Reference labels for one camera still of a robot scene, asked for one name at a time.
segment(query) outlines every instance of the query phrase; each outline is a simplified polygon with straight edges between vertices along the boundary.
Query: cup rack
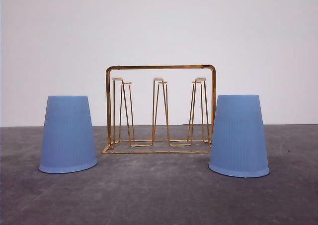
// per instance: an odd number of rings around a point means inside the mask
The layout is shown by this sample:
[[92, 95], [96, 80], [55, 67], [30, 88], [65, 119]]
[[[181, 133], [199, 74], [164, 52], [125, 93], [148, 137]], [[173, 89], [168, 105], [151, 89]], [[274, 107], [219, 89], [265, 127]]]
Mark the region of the cup rack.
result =
[[[207, 87], [206, 78], [197, 77], [192, 81], [192, 93], [191, 93], [191, 106], [189, 113], [189, 124], [187, 128], [187, 138], [185, 139], [172, 139], [170, 137], [169, 126], [169, 106], [168, 106], [168, 82], [162, 77], [155, 77], [153, 79], [153, 98], [152, 98], [152, 135], [148, 140], [140, 140], [135, 137], [135, 125], [132, 103], [132, 83], [124, 81], [121, 77], [113, 77], [113, 90], [112, 100], [110, 91], [110, 72], [112, 70], [138, 70], [138, 69], [210, 69], [211, 70], [211, 121], [209, 121], [208, 113], [208, 101], [207, 101]], [[209, 153], [210, 150], [184, 150], [185, 147], [191, 148], [193, 142], [201, 141], [206, 143], [208, 148], [211, 147], [213, 123], [215, 114], [215, 78], [216, 72], [212, 65], [184, 65], [184, 66], [112, 66], [106, 71], [106, 96], [107, 96], [107, 146], [103, 150], [105, 154], [118, 154], [118, 153]], [[120, 88], [120, 105], [119, 105], [119, 130], [116, 132], [115, 115], [118, 111], [115, 103], [115, 96], [119, 93], [117, 88]], [[194, 113], [197, 89], [200, 93], [200, 108], [201, 108], [201, 124], [202, 124], [202, 137], [195, 139], [193, 136], [194, 128]], [[158, 101], [162, 94], [164, 102], [164, 115], [166, 124], [166, 138], [156, 138], [157, 127], [157, 115], [158, 115]], [[126, 126], [128, 139], [122, 139], [122, 108], [124, 107], [124, 115], [126, 116]], [[121, 142], [127, 142], [130, 148], [136, 148], [136, 150], [128, 151], [115, 151], [114, 149]], [[182, 150], [137, 150], [142, 147], [153, 147], [155, 142], [167, 142], [170, 147], [182, 147]]]

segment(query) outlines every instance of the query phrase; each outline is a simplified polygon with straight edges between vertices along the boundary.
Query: metal wire frame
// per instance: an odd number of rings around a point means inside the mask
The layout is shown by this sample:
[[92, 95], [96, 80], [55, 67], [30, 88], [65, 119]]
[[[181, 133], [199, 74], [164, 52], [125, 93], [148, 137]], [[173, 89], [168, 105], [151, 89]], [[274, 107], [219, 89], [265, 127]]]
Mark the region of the metal wire frame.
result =
[[[214, 123], [214, 116], [215, 116], [215, 107], [216, 107], [216, 71], [215, 68], [212, 65], [182, 65], [182, 66], [112, 66], [109, 67], [106, 70], [106, 98], [107, 98], [107, 146], [105, 147], [105, 149], [102, 151], [102, 153], [108, 154], [108, 153], [121, 153], [121, 154], [125, 154], [125, 153], [209, 153], [209, 151], [192, 151], [192, 150], [188, 150], [188, 151], [144, 151], [144, 150], [136, 150], [136, 151], [122, 151], [122, 152], [115, 152], [115, 151], [108, 151], [109, 149], [114, 148], [111, 147], [112, 145], [120, 142], [120, 141], [127, 141], [129, 142], [131, 147], [140, 147], [140, 146], [152, 146], [154, 141], [168, 141], [169, 144], [171, 146], [174, 146], [173, 144], [171, 144], [170, 142], [187, 142], [189, 137], [187, 138], [187, 140], [182, 140], [182, 139], [170, 139], [169, 137], [169, 125], [168, 125], [168, 106], [167, 106], [167, 85], [164, 83], [164, 81], [162, 81], [162, 90], [163, 90], [163, 96], [164, 96], [164, 103], [165, 103], [165, 113], [166, 113], [166, 121], [167, 121], [167, 135], [168, 138], [167, 139], [155, 139], [155, 123], [153, 122], [153, 128], [152, 128], [152, 139], [151, 140], [136, 140], [135, 139], [135, 134], [134, 134], [134, 126], [133, 126], [133, 110], [132, 110], [132, 101], [131, 101], [131, 88], [130, 88], [130, 84], [131, 83], [125, 83], [122, 80], [122, 85], [121, 85], [121, 95], [124, 96], [124, 101], [125, 101], [125, 111], [126, 111], [126, 120], [127, 120], [127, 129], [128, 129], [128, 136], [129, 139], [128, 140], [119, 140], [116, 141], [115, 140], [115, 133], [113, 134], [114, 139], [112, 140], [112, 135], [111, 135], [111, 100], [110, 100], [110, 72], [112, 70], [138, 70], [138, 69], [210, 69], [211, 70], [211, 86], [212, 86], [212, 92], [211, 92], [211, 136], [213, 134], [213, 123]], [[125, 84], [129, 85], [129, 92], [130, 92], [130, 104], [131, 104], [131, 115], [132, 115], [132, 128], [133, 128], [133, 140], [131, 139], [130, 136], [130, 129], [129, 129], [129, 120], [128, 120], [128, 113], [127, 113], [127, 102], [126, 102], [126, 95], [125, 95]], [[209, 123], [207, 120], [207, 131], [208, 134], [210, 133], [209, 130]], [[151, 142], [150, 144], [146, 144], [146, 145], [132, 145], [131, 141], [135, 141], [135, 142]], [[207, 143], [211, 143], [210, 141], [210, 136], [208, 136], [208, 140], [204, 140], [204, 135], [203, 135], [203, 141], [207, 142]]]

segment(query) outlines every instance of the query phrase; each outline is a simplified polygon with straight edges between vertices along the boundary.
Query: white wall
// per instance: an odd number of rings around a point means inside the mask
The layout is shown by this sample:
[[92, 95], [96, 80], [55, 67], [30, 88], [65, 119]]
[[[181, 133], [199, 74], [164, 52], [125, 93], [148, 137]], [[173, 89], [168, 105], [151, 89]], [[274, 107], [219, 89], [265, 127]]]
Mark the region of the white wall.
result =
[[265, 124], [318, 123], [318, 0], [1, 0], [2, 126], [42, 126], [48, 95], [88, 95], [105, 125], [106, 68], [153, 64], [213, 64], [217, 94], [259, 94]]

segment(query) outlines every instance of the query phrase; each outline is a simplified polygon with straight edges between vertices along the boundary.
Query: gray floor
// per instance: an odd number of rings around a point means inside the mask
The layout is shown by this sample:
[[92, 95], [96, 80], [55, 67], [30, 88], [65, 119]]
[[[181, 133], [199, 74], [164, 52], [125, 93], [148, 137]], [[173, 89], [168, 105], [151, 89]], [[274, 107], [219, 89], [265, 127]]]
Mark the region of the gray floor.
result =
[[318, 224], [318, 125], [265, 126], [270, 174], [227, 177], [209, 154], [102, 154], [76, 173], [38, 170], [42, 128], [1, 128], [1, 224]]

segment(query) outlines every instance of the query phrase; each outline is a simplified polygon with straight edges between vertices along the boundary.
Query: ribbed cup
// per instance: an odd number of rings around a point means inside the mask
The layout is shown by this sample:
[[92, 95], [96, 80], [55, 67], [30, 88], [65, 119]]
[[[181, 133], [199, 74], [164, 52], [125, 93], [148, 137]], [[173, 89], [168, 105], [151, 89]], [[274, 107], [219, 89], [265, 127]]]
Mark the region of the ribbed cup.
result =
[[235, 177], [269, 173], [258, 95], [220, 95], [209, 168]]
[[69, 173], [96, 164], [88, 98], [48, 97], [39, 169], [46, 173]]

